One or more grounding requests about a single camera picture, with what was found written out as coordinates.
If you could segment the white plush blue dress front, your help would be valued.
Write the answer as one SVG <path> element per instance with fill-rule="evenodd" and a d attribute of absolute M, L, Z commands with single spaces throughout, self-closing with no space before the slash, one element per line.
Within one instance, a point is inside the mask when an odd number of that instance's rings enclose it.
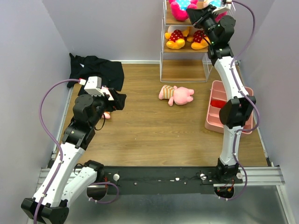
<path fill-rule="evenodd" d="M 188 8 L 196 9 L 197 0 L 169 0 L 171 13 L 177 21 L 185 21 L 189 18 L 186 10 Z"/>

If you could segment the white plush blue dress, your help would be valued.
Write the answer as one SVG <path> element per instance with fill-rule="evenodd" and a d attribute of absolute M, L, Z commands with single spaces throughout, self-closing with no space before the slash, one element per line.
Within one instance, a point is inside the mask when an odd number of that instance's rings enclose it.
<path fill-rule="evenodd" d="M 188 8 L 196 9 L 197 0 L 169 0 L 171 13 L 177 21 L 185 21 L 189 18 L 186 10 Z"/>
<path fill-rule="evenodd" d="M 212 5 L 213 6 L 213 4 L 211 2 L 212 2 L 212 0 L 205 0 L 205 1 L 203 1 L 203 8 L 206 8 L 208 5 Z M 215 21 L 219 22 L 223 16 L 227 15 L 227 13 L 228 13 L 228 11 L 224 12 L 222 14 L 215 14 L 216 15 Z"/>

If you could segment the white plush blue dress back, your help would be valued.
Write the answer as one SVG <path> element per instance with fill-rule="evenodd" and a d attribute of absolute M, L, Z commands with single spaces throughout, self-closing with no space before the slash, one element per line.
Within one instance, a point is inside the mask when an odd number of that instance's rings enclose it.
<path fill-rule="evenodd" d="M 203 8 L 206 8 L 208 5 L 212 5 L 213 6 L 213 4 L 211 2 L 212 2 L 212 0 L 205 0 L 205 1 L 203 1 Z M 219 22 L 223 16 L 227 15 L 227 13 L 228 13 L 228 11 L 224 12 L 222 14 L 215 14 L 216 15 L 215 21 Z"/>

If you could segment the small yellow plush toy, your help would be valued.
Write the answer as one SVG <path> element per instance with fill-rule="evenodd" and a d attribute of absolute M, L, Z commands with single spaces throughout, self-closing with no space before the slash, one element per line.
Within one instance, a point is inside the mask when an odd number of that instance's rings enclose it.
<path fill-rule="evenodd" d="M 185 46 L 185 38 L 188 36 L 190 28 L 188 26 L 170 25 L 164 34 L 169 49 L 181 49 Z"/>

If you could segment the large yellow plush toy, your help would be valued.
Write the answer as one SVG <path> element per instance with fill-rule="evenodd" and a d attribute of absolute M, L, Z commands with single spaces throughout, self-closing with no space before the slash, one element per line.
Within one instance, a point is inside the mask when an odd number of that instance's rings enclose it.
<path fill-rule="evenodd" d="M 191 34 L 187 37 L 187 41 L 191 43 L 191 48 L 193 50 L 201 50 L 206 48 L 210 44 L 210 40 L 201 29 L 192 31 Z"/>

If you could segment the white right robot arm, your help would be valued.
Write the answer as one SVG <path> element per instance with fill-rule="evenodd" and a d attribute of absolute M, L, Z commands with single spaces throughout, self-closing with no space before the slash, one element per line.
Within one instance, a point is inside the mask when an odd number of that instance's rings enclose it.
<path fill-rule="evenodd" d="M 208 58 L 219 73 L 226 91 L 227 102 L 219 112 L 224 138 L 222 152 L 215 168 L 215 178 L 221 183 L 227 183 L 237 177 L 241 134 L 246 131 L 245 123 L 256 107 L 256 98 L 248 94 L 238 75 L 229 44 L 235 31 L 235 19 L 225 15 L 219 21 L 216 20 L 217 15 L 228 10 L 230 6 L 231 2 L 226 1 L 222 7 L 208 5 L 203 9 L 186 10 L 191 24 L 195 28 L 203 29 L 210 40 Z"/>

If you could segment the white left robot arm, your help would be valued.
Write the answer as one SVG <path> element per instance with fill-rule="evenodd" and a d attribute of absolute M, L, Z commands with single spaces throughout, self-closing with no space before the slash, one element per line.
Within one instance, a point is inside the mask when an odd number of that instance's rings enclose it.
<path fill-rule="evenodd" d="M 73 117 L 58 145 L 56 160 L 38 191 L 21 204 L 35 224 L 63 224 L 77 197 L 90 184 L 103 181 L 103 165 L 94 161 L 87 162 L 71 181 L 69 177 L 95 136 L 95 127 L 104 112 L 123 110 L 126 97 L 113 88 L 103 88 L 89 90 L 76 98 Z"/>

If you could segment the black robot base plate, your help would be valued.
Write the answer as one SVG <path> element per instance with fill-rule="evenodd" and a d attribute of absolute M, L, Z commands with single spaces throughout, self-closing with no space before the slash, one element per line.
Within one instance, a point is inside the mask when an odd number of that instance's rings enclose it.
<path fill-rule="evenodd" d="M 104 166 L 92 182 L 114 183 L 120 195 L 213 194 L 218 184 L 241 184 L 236 175 L 217 176 L 216 167 Z"/>

